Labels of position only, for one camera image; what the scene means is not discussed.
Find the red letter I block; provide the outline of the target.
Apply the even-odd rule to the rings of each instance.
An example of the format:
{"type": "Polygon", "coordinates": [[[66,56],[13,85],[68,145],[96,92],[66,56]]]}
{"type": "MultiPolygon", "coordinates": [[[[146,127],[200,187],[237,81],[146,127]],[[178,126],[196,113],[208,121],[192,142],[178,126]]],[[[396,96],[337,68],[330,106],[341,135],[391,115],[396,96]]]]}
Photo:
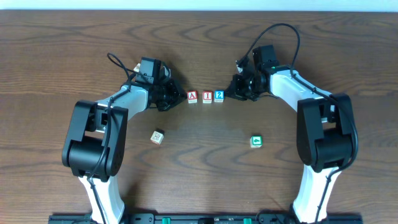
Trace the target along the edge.
{"type": "Polygon", "coordinates": [[[212,91],[204,91],[202,93],[203,104],[211,104],[213,102],[213,92],[212,91]]]}

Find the blue number 2 block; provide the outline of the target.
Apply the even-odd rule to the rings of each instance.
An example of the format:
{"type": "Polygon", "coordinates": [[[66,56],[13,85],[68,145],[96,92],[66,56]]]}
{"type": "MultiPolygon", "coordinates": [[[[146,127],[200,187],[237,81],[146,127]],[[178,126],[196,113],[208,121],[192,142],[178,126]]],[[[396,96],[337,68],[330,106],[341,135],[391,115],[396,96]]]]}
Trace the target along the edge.
{"type": "Polygon", "coordinates": [[[214,92],[214,102],[215,103],[224,102],[224,91],[223,90],[215,90],[215,92],[214,92]]]}

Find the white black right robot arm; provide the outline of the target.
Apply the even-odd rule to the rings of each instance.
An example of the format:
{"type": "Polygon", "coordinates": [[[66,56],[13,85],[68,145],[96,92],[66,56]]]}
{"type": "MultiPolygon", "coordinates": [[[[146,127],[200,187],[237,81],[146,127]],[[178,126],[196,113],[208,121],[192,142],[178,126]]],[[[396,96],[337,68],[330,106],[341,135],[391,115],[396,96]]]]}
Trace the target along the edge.
{"type": "Polygon", "coordinates": [[[296,145],[303,176],[290,220],[324,222],[335,181],[358,153],[351,100],[346,94],[317,88],[285,65],[257,72],[242,70],[225,90],[227,97],[241,101],[256,101],[262,93],[283,100],[297,114],[296,145]]]}

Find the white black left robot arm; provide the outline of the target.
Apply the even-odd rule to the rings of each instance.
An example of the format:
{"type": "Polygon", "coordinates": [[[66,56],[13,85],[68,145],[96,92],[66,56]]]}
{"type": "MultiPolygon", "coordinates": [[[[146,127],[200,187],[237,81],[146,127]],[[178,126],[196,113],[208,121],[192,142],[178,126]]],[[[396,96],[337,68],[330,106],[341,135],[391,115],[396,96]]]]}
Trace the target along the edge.
{"type": "Polygon", "coordinates": [[[127,123],[155,105],[168,111],[187,99],[178,81],[154,83],[127,80],[111,96],[77,101],[62,151],[62,163],[78,177],[88,194],[92,213],[88,223],[120,223],[125,204],[118,186],[123,163],[127,123]]]}

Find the red letter A block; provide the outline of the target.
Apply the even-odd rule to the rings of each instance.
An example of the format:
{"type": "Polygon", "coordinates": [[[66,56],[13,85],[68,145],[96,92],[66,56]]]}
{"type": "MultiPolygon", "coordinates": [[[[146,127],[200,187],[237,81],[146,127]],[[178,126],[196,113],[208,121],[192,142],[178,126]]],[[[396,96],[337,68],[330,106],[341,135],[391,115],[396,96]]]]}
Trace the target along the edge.
{"type": "Polygon", "coordinates": [[[197,103],[198,102],[198,93],[196,90],[194,91],[188,91],[187,92],[187,100],[188,103],[192,104],[192,103],[197,103]]]}

